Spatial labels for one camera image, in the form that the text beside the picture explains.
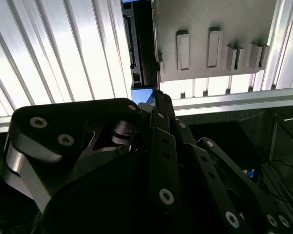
wire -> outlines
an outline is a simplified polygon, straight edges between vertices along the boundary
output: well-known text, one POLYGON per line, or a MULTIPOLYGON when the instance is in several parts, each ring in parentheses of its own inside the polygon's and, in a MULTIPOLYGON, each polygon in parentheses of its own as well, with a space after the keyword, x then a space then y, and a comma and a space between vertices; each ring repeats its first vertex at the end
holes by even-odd
POLYGON ((284 166, 287 166, 287 167, 290 167, 293 169, 293 166, 289 165, 289 164, 286 164, 284 163, 282 160, 277 160, 277 159, 272 159, 272 160, 265 160, 263 163, 265 162, 281 162, 284 166))
POLYGON ((288 201, 288 200, 286 200, 286 198, 285 197, 281 197, 281 196, 279 196, 279 195, 276 195, 276 194, 272 194, 272 193, 269 193, 269 192, 267 192, 270 196, 273 196, 273 197, 275 197, 275 198, 277 198, 278 200, 280 200, 280 201, 284 201, 284 202, 287 202, 287 203, 289 203, 289 204, 292 204, 293 205, 293 201, 288 201))
MULTIPOLYGON (((277 160, 277 159, 265 160, 265 161, 263 161, 263 163, 270 162, 270 161, 281 162, 284 166, 287 166, 287 167, 290 167, 290 168, 293 169, 293 166, 284 163, 282 160, 277 160)), ((280 200, 280 201, 284 201, 284 202, 287 202, 287 203, 293 205, 293 201, 288 201, 287 198, 285 198, 285 197, 282 197, 282 196, 280 196, 280 195, 273 194, 273 193, 271 193, 271 192, 267 192, 267 193, 268 193, 270 196, 273 196, 273 197, 275 197, 276 199, 278 199, 278 200, 280 200)))

